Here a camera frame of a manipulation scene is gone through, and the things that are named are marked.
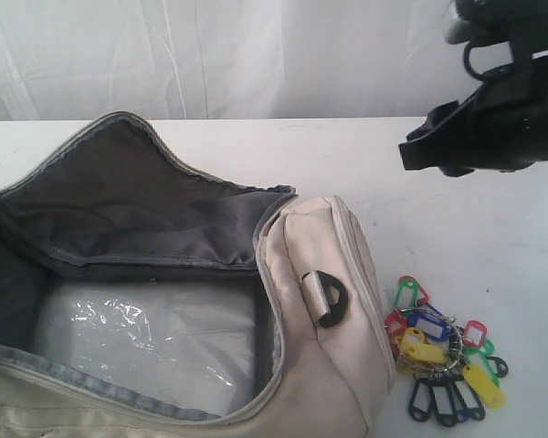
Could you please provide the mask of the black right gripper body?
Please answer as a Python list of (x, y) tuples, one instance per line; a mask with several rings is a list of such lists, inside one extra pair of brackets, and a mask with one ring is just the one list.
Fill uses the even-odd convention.
[(486, 71), (457, 118), (457, 176), (548, 162), (548, 55)]

